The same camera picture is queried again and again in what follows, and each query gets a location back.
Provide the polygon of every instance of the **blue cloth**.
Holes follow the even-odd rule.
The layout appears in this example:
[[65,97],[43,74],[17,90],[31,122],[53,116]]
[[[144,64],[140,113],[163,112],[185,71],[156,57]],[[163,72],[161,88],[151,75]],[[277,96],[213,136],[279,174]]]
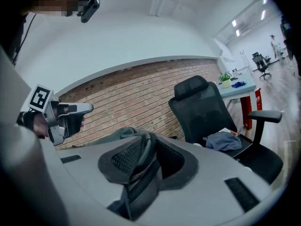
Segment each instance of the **blue cloth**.
[[244,81],[241,81],[241,82],[236,82],[234,85],[231,85],[231,86],[234,87],[234,88],[238,88],[238,87],[241,87],[243,85],[246,85],[246,83]]
[[203,138],[206,147],[216,151],[228,151],[241,149],[241,141],[232,133],[221,131]]

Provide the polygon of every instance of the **brick wall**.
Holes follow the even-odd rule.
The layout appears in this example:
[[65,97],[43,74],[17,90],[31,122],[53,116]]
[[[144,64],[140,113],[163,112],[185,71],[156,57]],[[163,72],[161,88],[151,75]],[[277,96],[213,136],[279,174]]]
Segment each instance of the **brick wall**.
[[185,59],[140,65],[84,83],[61,96],[62,102],[91,103],[81,131],[60,148],[83,145],[113,131],[132,126],[178,136],[183,130],[168,106],[174,85],[194,75],[218,81],[220,70],[212,59]]

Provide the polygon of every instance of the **chair backrest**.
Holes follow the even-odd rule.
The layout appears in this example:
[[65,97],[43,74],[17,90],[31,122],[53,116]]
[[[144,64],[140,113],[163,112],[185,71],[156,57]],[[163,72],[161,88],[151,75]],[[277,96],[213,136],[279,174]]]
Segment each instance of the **chair backrest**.
[[199,75],[176,84],[174,98],[168,104],[187,142],[205,145],[204,137],[223,128],[237,132],[216,84]]
[[267,69],[267,66],[264,63],[263,57],[262,57],[261,54],[260,55],[257,54],[257,56],[253,57],[252,60],[257,65],[257,68],[258,68],[259,71],[263,72]]

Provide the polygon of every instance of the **green plant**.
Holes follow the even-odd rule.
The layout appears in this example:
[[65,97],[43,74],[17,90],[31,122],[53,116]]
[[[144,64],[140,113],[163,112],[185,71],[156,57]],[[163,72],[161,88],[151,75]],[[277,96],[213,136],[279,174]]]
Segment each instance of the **green plant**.
[[231,74],[230,72],[226,71],[225,73],[221,73],[220,76],[218,77],[218,79],[223,82],[223,81],[227,81],[231,78]]

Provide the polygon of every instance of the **human hand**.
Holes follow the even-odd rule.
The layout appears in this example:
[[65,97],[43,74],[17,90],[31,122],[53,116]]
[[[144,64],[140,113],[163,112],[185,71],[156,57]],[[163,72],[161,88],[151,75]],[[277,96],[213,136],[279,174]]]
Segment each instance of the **human hand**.
[[[64,108],[64,112],[68,113],[68,108]],[[55,115],[55,118],[57,119],[57,109],[53,109],[53,114]],[[43,136],[48,137],[48,124],[42,115],[42,113],[38,113],[35,115],[33,119],[33,131],[37,136]]]

